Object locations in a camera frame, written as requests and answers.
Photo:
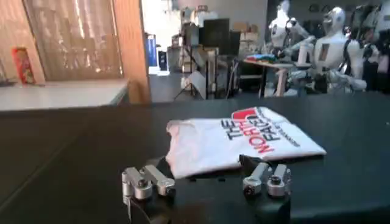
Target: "humanoid robot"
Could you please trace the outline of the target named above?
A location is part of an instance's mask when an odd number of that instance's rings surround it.
[[[362,80],[364,49],[359,42],[348,40],[343,34],[345,20],[346,14],[339,7],[325,14],[323,23],[326,36],[313,44],[314,52],[309,54],[311,68],[290,73],[289,78],[293,83],[302,78],[314,80],[317,93],[344,93],[366,88],[367,84]],[[342,72],[344,62],[349,67],[350,75]]]
[[[368,91],[388,92],[389,87],[389,43],[390,1],[381,4],[358,6],[352,16],[356,38],[365,44],[364,79]]]
[[[270,49],[267,53],[278,56],[284,48],[288,47],[289,33],[297,33],[303,38],[309,37],[308,32],[297,20],[288,16],[289,7],[289,0],[283,0],[277,7],[277,17],[268,26],[271,42],[267,44],[267,48]]]

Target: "black table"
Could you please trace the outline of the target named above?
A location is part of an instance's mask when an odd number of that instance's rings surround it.
[[[120,172],[167,153],[169,120],[252,106],[286,116],[328,152],[290,165],[294,223],[387,222],[390,100],[366,93],[1,113],[0,223],[128,223]]]

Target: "white table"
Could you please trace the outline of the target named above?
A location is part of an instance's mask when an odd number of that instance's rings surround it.
[[[286,79],[287,79],[287,72],[288,72],[289,69],[291,69],[292,67],[295,66],[294,64],[290,64],[290,63],[271,64],[271,63],[267,63],[267,62],[253,61],[253,60],[248,60],[248,59],[245,59],[244,62],[245,63],[251,63],[251,64],[254,64],[254,65],[260,65],[260,66],[264,66],[264,67],[268,67],[268,68],[278,69],[278,71],[277,71],[277,74],[278,74],[278,86],[277,86],[277,89],[276,89],[276,96],[283,96],[283,94],[285,92],[285,87],[286,87],[285,83],[286,83]],[[260,91],[263,88],[265,88],[265,81],[266,81],[266,79],[263,79],[263,83],[262,83],[262,87],[260,88]]]
[[[0,88],[0,111],[116,105],[126,95],[127,87],[125,79],[3,87]]]

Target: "computer monitor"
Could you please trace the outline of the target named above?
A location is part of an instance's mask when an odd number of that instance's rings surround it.
[[[220,55],[230,54],[230,20],[206,19],[200,42],[204,47],[218,47]]]

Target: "red logo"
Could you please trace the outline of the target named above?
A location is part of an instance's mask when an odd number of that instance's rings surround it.
[[[256,113],[256,108],[248,108],[245,110],[238,110],[232,113],[232,119],[236,120],[246,120],[251,118],[258,118]]]

